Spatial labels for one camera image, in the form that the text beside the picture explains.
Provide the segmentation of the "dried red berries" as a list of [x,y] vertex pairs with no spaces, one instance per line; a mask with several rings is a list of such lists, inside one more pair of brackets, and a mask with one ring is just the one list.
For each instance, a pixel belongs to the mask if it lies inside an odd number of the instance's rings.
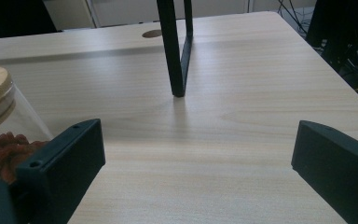
[[23,134],[0,134],[0,179],[12,184],[16,179],[16,167],[30,158],[48,141],[29,142]]

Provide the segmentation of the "black equipment case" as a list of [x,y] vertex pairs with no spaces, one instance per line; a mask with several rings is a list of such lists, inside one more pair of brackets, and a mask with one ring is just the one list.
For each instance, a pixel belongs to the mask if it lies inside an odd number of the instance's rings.
[[358,49],[358,0],[317,0],[306,41],[336,71]]

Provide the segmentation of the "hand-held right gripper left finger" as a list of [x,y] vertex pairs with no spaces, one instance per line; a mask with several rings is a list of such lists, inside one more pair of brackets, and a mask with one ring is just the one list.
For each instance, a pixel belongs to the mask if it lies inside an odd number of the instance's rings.
[[99,119],[66,129],[16,168],[20,223],[66,224],[104,165]]

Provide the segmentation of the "black metal stand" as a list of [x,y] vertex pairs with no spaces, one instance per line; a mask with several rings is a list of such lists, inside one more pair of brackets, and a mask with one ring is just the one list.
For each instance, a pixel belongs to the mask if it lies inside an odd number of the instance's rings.
[[172,95],[184,97],[187,73],[193,43],[193,13],[191,0],[184,1],[186,38],[183,50],[179,48],[176,15],[173,0],[157,0],[159,23],[169,72]]

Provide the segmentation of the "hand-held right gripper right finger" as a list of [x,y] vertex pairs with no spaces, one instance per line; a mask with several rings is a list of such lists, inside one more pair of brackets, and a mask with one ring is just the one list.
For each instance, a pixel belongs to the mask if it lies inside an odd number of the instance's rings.
[[301,120],[291,165],[349,224],[358,224],[358,141]]

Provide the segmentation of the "clear glass jar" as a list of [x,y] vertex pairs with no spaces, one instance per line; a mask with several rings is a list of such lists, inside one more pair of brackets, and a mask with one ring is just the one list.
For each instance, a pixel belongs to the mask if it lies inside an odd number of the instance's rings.
[[13,79],[11,88],[0,99],[0,134],[7,132],[23,134],[29,142],[50,141],[53,138]]

